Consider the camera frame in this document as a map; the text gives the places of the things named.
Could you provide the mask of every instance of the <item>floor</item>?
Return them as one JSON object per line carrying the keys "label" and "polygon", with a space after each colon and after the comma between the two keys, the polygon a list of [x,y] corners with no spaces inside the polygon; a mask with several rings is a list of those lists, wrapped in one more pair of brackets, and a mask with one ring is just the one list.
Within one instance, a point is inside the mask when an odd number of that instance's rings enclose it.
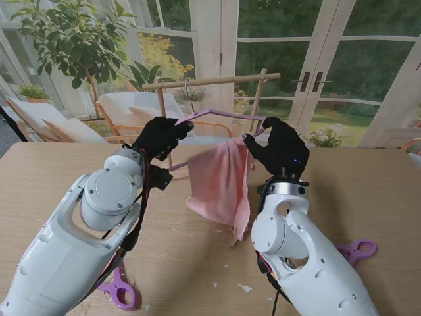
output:
{"label": "floor", "polygon": [[0,158],[9,150],[14,144],[20,142],[19,137],[6,124],[3,117],[0,115]]}

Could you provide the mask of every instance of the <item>wooden rod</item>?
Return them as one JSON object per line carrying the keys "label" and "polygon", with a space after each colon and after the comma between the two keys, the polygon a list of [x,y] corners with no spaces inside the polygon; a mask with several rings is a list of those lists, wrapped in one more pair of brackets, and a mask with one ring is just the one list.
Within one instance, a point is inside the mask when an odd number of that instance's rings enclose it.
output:
{"label": "wooden rod", "polygon": [[[267,72],[268,72],[267,69],[262,69],[262,71],[260,72],[260,76],[261,77],[264,76]],[[259,83],[257,84],[255,101],[253,102],[253,108],[251,110],[251,115],[253,116],[257,115],[257,111],[259,110],[260,97],[262,96],[263,85],[265,82],[266,82],[265,80],[260,79]],[[249,133],[253,131],[254,123],[255,121],[252,120],[249,127]]]}
{"label": "wooden rod", "polygon": [[[276,80],[280,79],[281,74],[253,74],[250,76],[236,76],[236,77],[222,77],[222,78],[211,78],[211,79],[199,79],[188,82],[189,87],[193,86],[205,86],[207,84],[229,84],[232,82],[248,82],[248,81],[257,81],[257,80]],[[180,88],[184,87],[184,81],[174,81],[174,82],[159,82],[154,84],[143,84],[143,90],[152,90],[159,88]]]}
{"label": "wooden rod", "polygon": [[[155,84],[159,85],[161,83],[161,78],[156,77],[155,78]],[[159,102],[159,108],[161,109],[161,116],[166,117],[165,113],[165,102],[164,102],[164,90],[162,90],[164,87],[157,87],[157,93],[158,93],[158,102]],[[172,157],[171,153],[168,155],[168,166],[172,167]]]}

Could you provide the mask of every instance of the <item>purple hanger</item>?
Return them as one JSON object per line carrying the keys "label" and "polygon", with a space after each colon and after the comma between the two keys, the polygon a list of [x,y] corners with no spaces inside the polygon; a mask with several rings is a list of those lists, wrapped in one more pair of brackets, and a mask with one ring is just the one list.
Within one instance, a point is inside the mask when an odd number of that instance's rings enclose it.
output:
{"label": "purple hanger", "polygon": [[264,121],[265,118],[266,118],[266,117],[253,116],[253,115],[235,114],[235,113],[225,112],[225,111],[220,111],[220,110],[215,110],[215,109],[203,109],[199,112],[193,112],[192,114],[190,114],[186,117],[180,118],[177,121],[176,125],[179,125],[180,123],[183,123],[187,120],[197,119],[198,117],[202,117],[203,115],[207,115],[207,114],[220,115],[221,117],[232,117],[232,118],[235,118],[235,119],[258,120],[259,122]]}
{"label": "purple hanger", "polygon": [[[267,117],[260,117],[260,116],[253,116],[253,115],[241,115],[241,114],[235,114],[235,113],[230,113],[230,112],[225,112],[225,111],[220,111],[220,110],[215,110],[215,109],[203,109],[199,112],[193,112],[192,114],[186,116],[186,117],[182,117],[180,118],[176,125],[179,125],[187,120],[193,120],[193,119],[197,119],[198,117],[202,117],[203,115],[207,115],[207,114],[215,114],[215,115],[220,115],[221,117],[232,117],[235,119],[244,119],[244,120],[257,120],[257,126],[256,126],[256,132],[253,134],[254,136],[259,136],[260,134],[262,134],[264,132],[264,128],[262,128],[262,122],[267,118]],[[187,161],[183,162],[183,163],[179,163],[178,165],[172,166],[170,168],[168,168],[169,171],[174,171],[176,169],[182,168],[184,166],[187,166]]]}
{"label": "purple hanger", "polygon": [[[98,290],[108,292],[111,295],[111,300],[116,304],[117,307],[124,309],[125,311],[134,311],[136,309],[136,293],[132,286],[124,282],[121,278],[122,273],[120,267],[114,269],[114,280],[112,283],[102,283],[98,286]],[[132,302],[129,304],[124,303],[120,300],[120,297],[127,291],[132,297]]]}
{"label": "purple hanger", "polygon": [[[359,247],[361,246],[367,246],[368,250],[360,250]],[[351,265],[354,265],[358,260],[371,258],[377,250],[377,244],[370,239],[361,238],[347,245],[336,246],[336,249],[343,254]]]}

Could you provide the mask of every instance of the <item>cushion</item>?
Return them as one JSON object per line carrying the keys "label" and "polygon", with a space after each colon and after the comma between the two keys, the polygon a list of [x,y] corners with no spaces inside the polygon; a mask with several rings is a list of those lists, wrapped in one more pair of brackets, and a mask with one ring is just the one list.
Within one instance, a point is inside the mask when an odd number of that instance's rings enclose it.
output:
{"label": "cushion", "polygon": [[67,118],[65,118],[54,106],[48,103],[29,103],[11,97],[8,97],[7,101],[11,103],[12,108],[36,133],[43,134],[54,140],[60,140],[43,121],[47,120],[53,124],[67,122]]}
{"label": "cushion", "polygon": [[[118,92],[102,95],[99,102],[114,125],[139,126],[130,107],[159,110],[158,94],[155,92]],[[183,117],[183,111],[178,106],[174,96],[164,93],[166,112],[172,111],[177,117]]]}
{"label": "cushion", "polygon": [[[133,113],[133,116],[135,116],[136,120],[139,122],[140,126],[145,126],[146,123],[148,123],[154,117],[161,116],[160,109],[154,109],[150,107],[129,107],[129,109]],[[165,111],[165,115],[166,117],[170,117],[172,119],[181,118],[178,113],[173,111]]]}
{"label": "cushion", "polygon": [[64,142],[108,143],[101,135],[77,119],[54,123],[44,120],[46,125]]}

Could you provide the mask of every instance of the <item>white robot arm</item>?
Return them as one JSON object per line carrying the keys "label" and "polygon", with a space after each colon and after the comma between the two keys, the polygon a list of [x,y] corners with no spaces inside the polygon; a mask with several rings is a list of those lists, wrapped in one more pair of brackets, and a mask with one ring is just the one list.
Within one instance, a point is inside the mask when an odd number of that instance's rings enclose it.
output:
{"label": "white robot arm", "polygon": [[[141,155],[120,149],[103,169],[79,177],[25,251],[0,315],[63,316],[80,302],[139,217],[135,198],[141,175]],[[120,225],[111,238],[99,239],[74,224],[79,201],[89,228],[106,231]]]}
{"label": "white robot arm", "polygon": [[[302,316],[378,316],[358,273],[307,217],[305,183],[278,180],[266,187],[252,242],[296,310]],[[280,205],[289,209],[286,216],[278,213]],[[306,257],[296,269],[285,261]]]}

